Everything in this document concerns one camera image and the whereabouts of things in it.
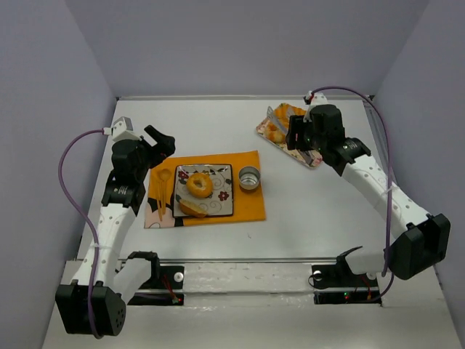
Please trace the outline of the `orange bagel bread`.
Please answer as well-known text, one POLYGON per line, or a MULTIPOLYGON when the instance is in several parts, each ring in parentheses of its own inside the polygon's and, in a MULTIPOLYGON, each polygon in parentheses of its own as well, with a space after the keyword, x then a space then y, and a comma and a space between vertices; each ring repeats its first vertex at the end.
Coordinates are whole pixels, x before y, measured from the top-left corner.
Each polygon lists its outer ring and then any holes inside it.
POLYGON ((189 193, 196 198, 206 198, 213 192, 213 182, 209 175, 200 172, 189 177, 186 187, 189 193))

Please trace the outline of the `twisted knot bread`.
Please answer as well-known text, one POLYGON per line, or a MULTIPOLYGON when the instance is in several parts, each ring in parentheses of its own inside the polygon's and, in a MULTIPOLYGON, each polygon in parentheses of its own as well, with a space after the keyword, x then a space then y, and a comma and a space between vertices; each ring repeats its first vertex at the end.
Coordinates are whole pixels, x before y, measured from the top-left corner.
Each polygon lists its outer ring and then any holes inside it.
MULTIPOLYGON (((288 122, 283 123, 285 129, 288 129, 288 122)), ((264 131, 265 137, 275 144, 282 144, 286 141, 287 131, 281 132, 271 121, 267 123, 264 131)))

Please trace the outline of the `brown bread slice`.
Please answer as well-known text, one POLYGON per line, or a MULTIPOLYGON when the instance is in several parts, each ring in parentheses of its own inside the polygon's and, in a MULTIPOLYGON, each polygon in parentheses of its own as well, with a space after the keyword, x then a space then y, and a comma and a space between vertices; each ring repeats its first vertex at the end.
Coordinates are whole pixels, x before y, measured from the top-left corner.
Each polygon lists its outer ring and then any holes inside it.
POLYGON ((203 218, 208 214, 205 209, 186 199, 179 200, 179 208, 187 216, 203 218))

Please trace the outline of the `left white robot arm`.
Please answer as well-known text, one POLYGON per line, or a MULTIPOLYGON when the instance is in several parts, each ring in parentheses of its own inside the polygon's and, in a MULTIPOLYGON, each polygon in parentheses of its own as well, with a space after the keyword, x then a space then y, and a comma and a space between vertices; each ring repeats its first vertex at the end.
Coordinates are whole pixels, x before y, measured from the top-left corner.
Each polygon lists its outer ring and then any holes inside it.
POLYGON ((150 278, 159 278, 160 261, 155 252, 131 253, 122 269, 120 253, 145 197, 148 172, 175 152, 172 136, 151 125, 148 143, 121 122, 99 130, 112 138, 112 170, 105 183, 100 217, 94 225, 77 208, 92 234, 92 242, 68 284, 58 286, 55 302, 68 334, 87 334, 97 339, 117 336, 126 319, 126 306, 150 278))

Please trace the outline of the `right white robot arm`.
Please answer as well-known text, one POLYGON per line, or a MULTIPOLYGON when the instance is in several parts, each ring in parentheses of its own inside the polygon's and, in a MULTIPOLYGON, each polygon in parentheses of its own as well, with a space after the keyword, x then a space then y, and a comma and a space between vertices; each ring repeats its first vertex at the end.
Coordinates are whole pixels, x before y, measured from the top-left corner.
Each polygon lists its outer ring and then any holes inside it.
POLYGON ((335 105, 311 106, 303 116, 290 116, 286 145, 290 150, 319 152, 323 162, 384 219, 389 234, 384 250, 367 252, 357 247, 346 253, 344 261, 352 273, 389 271, 408 280, 445 258, 449 219, 416 204, 385 174, 361 140, 347 137, 335 105))

